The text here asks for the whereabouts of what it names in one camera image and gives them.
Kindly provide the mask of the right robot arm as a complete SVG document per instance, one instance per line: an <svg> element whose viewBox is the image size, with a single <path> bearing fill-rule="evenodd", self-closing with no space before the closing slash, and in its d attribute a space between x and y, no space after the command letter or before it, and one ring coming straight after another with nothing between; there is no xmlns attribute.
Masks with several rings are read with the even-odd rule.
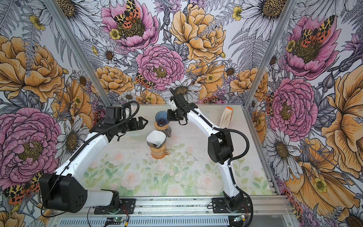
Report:
<svg viewBox="0 0 363 227"><path fill-rule="evenodd" d="M244 200L244 194L233 175L230 131L212 123L194 103L188 103L181 94L172 95L170 105L171 109L167 111L169 121L192 123L207 136L208 155L218 165L222 177L225 204L229 211L236 211Z"/></svg>

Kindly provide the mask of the orange glass pitcher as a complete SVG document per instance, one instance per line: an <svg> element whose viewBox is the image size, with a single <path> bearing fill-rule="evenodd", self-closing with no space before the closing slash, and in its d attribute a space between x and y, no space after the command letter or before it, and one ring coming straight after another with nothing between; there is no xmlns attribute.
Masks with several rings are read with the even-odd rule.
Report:
<svg viewBox="0 0 363 227"><path fill-rule="evenodd" d="M166 146L162 146L160 148L150 148L150 150L151 150L151 156L155 159L162 159L166 155L170 154Z"/></svg>

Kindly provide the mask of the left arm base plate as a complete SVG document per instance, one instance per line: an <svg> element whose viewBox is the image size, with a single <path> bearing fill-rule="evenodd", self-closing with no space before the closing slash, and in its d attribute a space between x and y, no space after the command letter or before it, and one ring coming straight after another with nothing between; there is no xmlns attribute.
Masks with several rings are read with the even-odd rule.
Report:
<svg viewBox="0 0 363 227"><path fill-rule="evenodd" d="M136 199L120 199L120 206L118 208L110 206L99 206L94 210L95 215L119 215L119 214L133 214L135 209Z"/></svg>

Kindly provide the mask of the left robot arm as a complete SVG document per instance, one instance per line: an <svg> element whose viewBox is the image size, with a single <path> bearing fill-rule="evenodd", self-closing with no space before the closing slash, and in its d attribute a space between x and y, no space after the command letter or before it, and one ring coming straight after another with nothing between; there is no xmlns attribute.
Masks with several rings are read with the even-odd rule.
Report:
<svg viewBox="0 0 363 227"><path fill-rule="evenodd" d="M121 202L117 191L87 190L80 182L90 164L115 136L120 138L126 132L142 130L147 123L145 118L138 117L118 123L104 120L95 125L86 141L64 164L40 178L42 207L70 213L91 207L118 211Z"/></svg>

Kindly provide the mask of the white coffee filter stack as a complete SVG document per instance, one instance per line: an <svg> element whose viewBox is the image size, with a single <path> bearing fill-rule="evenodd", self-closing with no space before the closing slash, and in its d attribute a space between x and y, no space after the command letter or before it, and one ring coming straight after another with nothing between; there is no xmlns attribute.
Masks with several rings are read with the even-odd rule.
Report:
<svg viewBox="0 0 363 227"><path fill-rule="evenodd" d="M233 116L233 108L232 107L229 107L227 106L223 113L222 113L222 116L220 118L220 124L219 124L219 127L220 128L228 128L229 125L230 125L230 122L232 120L232 116Z"/></svg>

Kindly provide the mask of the aluminium mounting rail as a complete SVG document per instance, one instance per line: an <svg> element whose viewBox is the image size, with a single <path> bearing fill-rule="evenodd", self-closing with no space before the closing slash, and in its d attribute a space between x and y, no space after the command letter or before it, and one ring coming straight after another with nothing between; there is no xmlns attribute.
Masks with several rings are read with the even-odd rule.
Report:
<svg viewBox="0 0 363 227"><path fill-rule="evenodd" d="M77 213L64 213L54 218L92 218L92 217L165 217L165 216L239 216L248 218L258 216L282 216L292 218L293 207L285 196L259 195L246 198L236 211L229 211L221 196L176 196L176 197L135 197L133 214L95 215L94 208L83 208Z"/></svg>

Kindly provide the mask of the blue glass dripper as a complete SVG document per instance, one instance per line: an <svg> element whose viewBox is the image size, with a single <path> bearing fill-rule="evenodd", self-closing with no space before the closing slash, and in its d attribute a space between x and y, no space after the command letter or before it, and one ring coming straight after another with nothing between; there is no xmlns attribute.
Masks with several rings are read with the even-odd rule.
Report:
<svg viewBox="0 0 363 227"><path fill-rule="evenodd" d="M157 126L163 127L169 124L167 111L159 111L155 116Z"/></svg>

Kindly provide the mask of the clear grey glass pitcher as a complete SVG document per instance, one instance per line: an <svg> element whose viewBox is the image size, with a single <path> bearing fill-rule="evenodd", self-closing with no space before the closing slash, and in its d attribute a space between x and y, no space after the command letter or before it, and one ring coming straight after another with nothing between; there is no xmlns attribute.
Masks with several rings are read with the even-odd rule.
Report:
<svg viewBox="0 0 363 227"><path fill-rule="evenodd" d="M163 129L163 130L160 130L161 132L163 132L165 135L166 135L166 137L171 137L172 136L172 129L171 129L171 127L168 127L168 128L166 128L166 129Z"/></svg>

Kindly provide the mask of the green circuit board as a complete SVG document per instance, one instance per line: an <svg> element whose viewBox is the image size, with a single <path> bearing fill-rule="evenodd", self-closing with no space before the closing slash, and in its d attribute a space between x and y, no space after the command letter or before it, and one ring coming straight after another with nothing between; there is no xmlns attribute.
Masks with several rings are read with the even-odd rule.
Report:
<svg viewBox="0 0 363 227"><path fill-rule="evenodd" d="M124 224L126 221L125 218L122 217L115 217L115 218L107 218L105 221L105 226L108 225L121 225Z"/></svg>

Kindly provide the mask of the single white coffee filter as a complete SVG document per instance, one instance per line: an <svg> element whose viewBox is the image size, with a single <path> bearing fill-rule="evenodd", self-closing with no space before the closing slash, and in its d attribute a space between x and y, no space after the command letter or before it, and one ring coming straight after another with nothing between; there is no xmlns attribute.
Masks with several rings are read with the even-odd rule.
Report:
<svg viewBox="0 0 363 227"><path fill-rule="evenodd" d="M147 136L147 145L151 148L160 148L166 142L166 135L161 132L154 130Z"/></svg>

